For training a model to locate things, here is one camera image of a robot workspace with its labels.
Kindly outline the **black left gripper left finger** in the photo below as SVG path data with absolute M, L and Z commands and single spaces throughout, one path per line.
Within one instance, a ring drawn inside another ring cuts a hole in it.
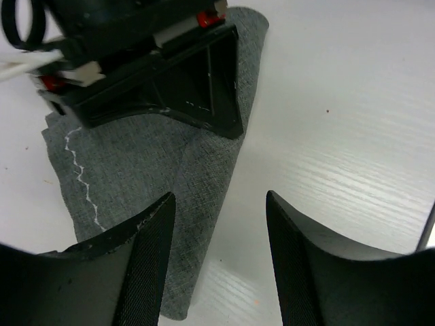
M 157 325 L 175 196 L 63 252 L 1 246 L 2 325 Z

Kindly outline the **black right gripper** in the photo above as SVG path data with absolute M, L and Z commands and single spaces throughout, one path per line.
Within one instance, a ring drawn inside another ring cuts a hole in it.
M 243 133 L 237 100 L 239 35 L 226 1 L 32 1 L 26 39 L 17 3 L 1 2 L 16 49 L 1 79 L 32 78 L 52 110 L 95 128 L 168 116 L 227 139 Z

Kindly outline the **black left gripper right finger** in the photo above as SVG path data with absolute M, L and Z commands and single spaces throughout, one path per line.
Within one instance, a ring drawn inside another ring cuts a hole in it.
M 434 250 L 399 255 L 354 241 L 266 195 L 284 325 L 433 325 Z

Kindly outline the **grey cloth napkin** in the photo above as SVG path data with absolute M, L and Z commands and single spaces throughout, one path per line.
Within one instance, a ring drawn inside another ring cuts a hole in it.
M 42 131 L 78 241 L 140 213 L 167 192 L 176 216 L 161 314 L 184 320 L 243 144 L 163 115 L 86 130 L 46 116 Z

